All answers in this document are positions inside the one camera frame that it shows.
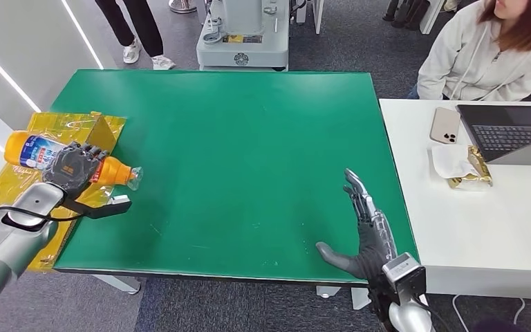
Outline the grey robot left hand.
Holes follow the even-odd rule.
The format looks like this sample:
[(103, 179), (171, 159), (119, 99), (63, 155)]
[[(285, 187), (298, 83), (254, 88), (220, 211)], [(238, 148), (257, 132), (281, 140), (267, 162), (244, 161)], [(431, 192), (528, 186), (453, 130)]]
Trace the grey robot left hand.
[(77, 199), (90, 186), (90, 181), (109, 155), (95, 145), (72, 142), (58, 152), (42, 171), (42, 181), (58, 186), (70, 199)]

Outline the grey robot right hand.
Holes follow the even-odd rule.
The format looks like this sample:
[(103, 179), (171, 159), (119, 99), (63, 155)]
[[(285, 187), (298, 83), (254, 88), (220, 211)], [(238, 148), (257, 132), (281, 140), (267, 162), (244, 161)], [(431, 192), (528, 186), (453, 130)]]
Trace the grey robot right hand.
[(382, 274), (382, 267), (397, 256), (392, 231), (383, 211), (373, 202), (359, 176), (351, 169), (344, 170), (349, 195), (357, 219), (359, 239), (358, 253), (344, 255), (333, 250), (327, 243), (315, 244), (322, 259), (358, 279), (371, 281)]

